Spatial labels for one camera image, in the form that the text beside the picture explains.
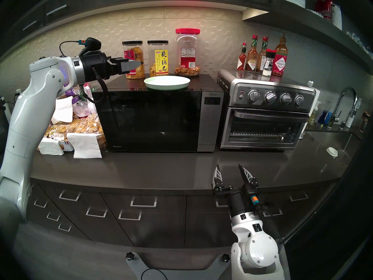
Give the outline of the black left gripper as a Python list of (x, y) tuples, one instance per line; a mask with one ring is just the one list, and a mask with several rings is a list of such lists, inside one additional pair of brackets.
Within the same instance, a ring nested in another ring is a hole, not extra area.
[(136, 68), (143, 64), (142, 61), (128, 58), (107, 57), (104, 52), (99, 50), (88, 51), (84, 54), (80, 54), (80, 60), (84, 70), (85, 82), (97, 80), (96, 73), (98, 73), (100, 78), (103, 80), (107, 80), (110, 76), (114, 75), (129, 74), (132, 70), (136, 70)]

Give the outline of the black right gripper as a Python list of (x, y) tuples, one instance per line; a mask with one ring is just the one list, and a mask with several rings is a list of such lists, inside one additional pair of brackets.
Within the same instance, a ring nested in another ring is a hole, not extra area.
[[(244, 184), (258, 187), (256, 178), (246, 168), (241, 164), (238, 164), (238, 168)], [(216, 165), (213, 172), (212, 190), (215, 198), (225, 199), (228, 205), (230, 218), (245, 213), (245, 203), (241, 189), (224, 186), (219, 164)]]

